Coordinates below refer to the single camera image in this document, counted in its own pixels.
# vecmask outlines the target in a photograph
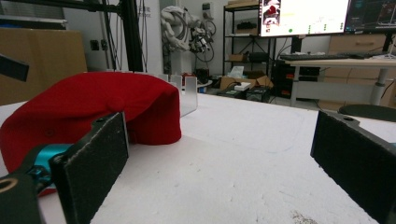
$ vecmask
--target white desk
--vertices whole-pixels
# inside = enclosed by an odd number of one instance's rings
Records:
[[[177,143],[131,146],[92,223],[376,223],[311,158],[318,112],[204,94],[198,102]],[[0,107],[0,122],[15,108]],[[396,142],[395,123],[361,127]],[[49,224],[64,223],[56,194],[40,205]]]
[[[351,101],[379,105],[381,95],[385,89],[388,70],[396,68],[396,60],[382,59],[343,59],[343,60],[313,60],[313,61],[286,61],[295,66],[293,87],[290,105],[294,106],[296,98]],[[300,67],[348,67],[359,69],[379,68],[378,80],[371,85],[357,85],[330,82],[299,81]]]

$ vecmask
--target black monitor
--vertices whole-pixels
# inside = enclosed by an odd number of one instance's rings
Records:
[[[342,34],[349,0],[260,0],[260,36]]]
[[[350,0],[346,34],[396,33],[396,0]]]

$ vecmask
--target table surface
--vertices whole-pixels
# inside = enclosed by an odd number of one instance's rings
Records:
[[[1,106],[0,123],[19,105]],[[310,157],[317,115],[198,94],[178,142],[131,145],[92,223],[376,223]],[[359,120],[396,142],[395,123]],[[56,194],[40,206],[49,224],[64,223]]]
[[[291,66],[330,66],[330,67],[361,67],[361,68],[396,68],[394,59],[337,59],[285,61]]]

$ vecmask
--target red cloth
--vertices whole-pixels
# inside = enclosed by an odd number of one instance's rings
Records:
[[[0,129],[0,149],[9,172],[43,144],[74,144],[91,123],[124,111],[130,140],[144,145],[181,137],[178,89],[149,75],[83,73],[61,80],[18,108]]]

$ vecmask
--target computer screen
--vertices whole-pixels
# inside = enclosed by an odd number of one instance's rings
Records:
[[[260,36],[342,34],[349,0],[260,0]]]
[[[396,0],[351,0],[346,15],[347,34],[396,33]]]

